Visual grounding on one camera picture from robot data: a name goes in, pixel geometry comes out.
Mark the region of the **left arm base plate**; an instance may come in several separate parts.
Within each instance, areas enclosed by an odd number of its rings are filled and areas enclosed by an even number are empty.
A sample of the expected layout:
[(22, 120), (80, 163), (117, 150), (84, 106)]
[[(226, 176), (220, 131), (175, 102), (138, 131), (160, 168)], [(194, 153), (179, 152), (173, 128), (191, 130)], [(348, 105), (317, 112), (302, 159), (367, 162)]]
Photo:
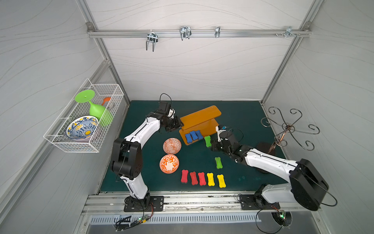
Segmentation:
[(124, 202), (124, 212), (161, 212), (164, 209), (164, 196), (145, 196), (144, 199), (129, 196)]

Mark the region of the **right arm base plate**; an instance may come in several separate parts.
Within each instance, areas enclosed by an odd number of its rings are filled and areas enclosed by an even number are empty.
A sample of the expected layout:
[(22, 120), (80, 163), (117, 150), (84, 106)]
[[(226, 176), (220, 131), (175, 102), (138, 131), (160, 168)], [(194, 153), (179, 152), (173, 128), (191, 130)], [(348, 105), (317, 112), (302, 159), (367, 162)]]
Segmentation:
[(236, 197), (242, 210), (280, 210), (278, 202), (269, 203), (262, 196), (238, 194)]

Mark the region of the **red eraser top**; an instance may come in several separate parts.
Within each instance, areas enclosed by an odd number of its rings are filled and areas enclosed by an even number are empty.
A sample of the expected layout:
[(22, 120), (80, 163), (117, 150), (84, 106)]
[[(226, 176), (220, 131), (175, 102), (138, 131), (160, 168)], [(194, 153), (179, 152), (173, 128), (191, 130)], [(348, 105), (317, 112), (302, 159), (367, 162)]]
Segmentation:
[(197, 179), (196, 172), (190, 172), (190, 177), (191, 177), (191, 184), (192, 185), (197, 185), (199, 183), (198, 179)]
[(199, 177), (199, 185), (205, 186), (206, 185), (205, 173), (204, 172), (198, 173), (198, 177)]

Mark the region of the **green eraser bottom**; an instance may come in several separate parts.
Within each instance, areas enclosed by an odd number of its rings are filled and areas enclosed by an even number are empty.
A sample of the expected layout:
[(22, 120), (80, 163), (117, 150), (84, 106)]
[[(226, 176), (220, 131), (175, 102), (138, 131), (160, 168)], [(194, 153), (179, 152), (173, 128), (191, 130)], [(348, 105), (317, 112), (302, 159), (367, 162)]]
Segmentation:
[(215, 157), (215, 162), (216, 162), (216, 168), (217, 169), (222, 169), (223, 168), (223, 164), (222, 164), (222, 161), (221, 161), (220, 157)]
[(204, 140), (205, 140), (206, 147), (210, 148), (212, 146), (212, 144), (211, 144), (211, 136), (205, 136)]

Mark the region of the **pink eraser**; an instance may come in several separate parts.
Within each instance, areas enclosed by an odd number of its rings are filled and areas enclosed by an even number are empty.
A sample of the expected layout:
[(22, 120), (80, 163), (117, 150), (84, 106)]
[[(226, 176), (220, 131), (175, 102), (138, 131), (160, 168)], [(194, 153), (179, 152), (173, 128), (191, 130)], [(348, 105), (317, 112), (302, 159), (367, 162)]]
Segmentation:
[(188, 175), (189, 175), (189, 171), (188, 170), (182, 170), (182, 176), (181, 176), (181, 183), (188, 183)]

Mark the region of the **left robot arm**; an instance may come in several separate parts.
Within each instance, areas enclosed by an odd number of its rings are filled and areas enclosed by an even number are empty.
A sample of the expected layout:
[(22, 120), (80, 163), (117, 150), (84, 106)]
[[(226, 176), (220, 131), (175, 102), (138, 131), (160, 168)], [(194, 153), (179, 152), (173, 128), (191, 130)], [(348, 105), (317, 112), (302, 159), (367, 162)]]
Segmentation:
[(181, 128), (183, 123), (171, 109), (167, 112), (151, 112), (142, 124), (125, 138), (113, 143), (111, 170), (126, 184), (130, 197), (140, 206), (147, 208), (151, 197), (141, 171), (143, 167), (142, 148), (151, 136), (164, 127), (166, 131)]

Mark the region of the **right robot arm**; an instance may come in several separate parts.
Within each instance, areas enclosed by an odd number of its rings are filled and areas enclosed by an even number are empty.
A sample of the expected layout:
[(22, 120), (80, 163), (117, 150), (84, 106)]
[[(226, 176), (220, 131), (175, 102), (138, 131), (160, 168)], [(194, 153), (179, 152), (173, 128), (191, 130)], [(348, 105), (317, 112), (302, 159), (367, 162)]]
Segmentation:
[(286, 181), (278, 185), (267, 184), (257, 191), (258, 199), (267, 203), (297, 202), (308, 210), (316, 211), (328, 193), (328, 183), (306, 159), (286, 160), (241, 145), (228, 131), (219, 132), (211, 144), (212, 151), (223, 152), (236, 163), (263, 170)]

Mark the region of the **orange wooden two-tier shelf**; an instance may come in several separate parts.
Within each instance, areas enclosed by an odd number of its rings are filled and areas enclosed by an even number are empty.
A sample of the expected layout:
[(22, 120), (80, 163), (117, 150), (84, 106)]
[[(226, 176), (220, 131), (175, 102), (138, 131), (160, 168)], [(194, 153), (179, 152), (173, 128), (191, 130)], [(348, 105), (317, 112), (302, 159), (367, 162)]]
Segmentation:
[(191, 131), (200, 130), (203, 137), (215, 134), (216, 126), (219, 125), (216, 121), (216, 118), (220, 117), (221, 114), (222, 112), (215, 105), (213, 105), (187, 116), (181, 117), (180, 119), (183, 122), (184, 126), (179, 130), (179, 134), (182, 137), (183, 142), (186, 145), (191, 145), (199, 141), (196, 140), (191, 144), (187, 144), (185, 134), (188, 134)]

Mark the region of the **yellow eraser top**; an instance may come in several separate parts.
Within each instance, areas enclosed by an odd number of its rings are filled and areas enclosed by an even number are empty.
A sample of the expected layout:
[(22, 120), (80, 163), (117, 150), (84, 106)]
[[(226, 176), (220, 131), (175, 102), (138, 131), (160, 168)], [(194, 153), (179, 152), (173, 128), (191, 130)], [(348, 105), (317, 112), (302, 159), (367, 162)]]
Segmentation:
[(208, 179), (208, 186), (210, 186), (210, 187), (215, 186), (214, 174), (213, 173), (207, 173), (206, 176), (207, 176), (207, 179)]
[(219, 181), (219, 187), (220, 188), (226, 188), (226, 182), (225, 182), (224, 175), (217, 175), (217, 179)]

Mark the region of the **blue eraser bottom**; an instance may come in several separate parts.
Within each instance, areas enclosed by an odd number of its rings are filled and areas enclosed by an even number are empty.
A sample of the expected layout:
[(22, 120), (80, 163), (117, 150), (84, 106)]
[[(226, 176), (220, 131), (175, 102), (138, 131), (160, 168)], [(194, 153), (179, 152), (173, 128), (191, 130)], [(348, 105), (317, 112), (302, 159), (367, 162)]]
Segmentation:
[(198, 140), (202, 140), (204, 138), (203, 135), (201, 134), (200, 130), (197, 130), (195, 133), (198, 137)]
[(192, 136), (190, 133), (185, 134), (185, 138), (186, 138), (187, 144), (193, 143)]
[(198, 140), (198, 135), (195, 131), (191, 131), (190, 135), (191, 135), (191, 138), (192, 138), (193, 141)]

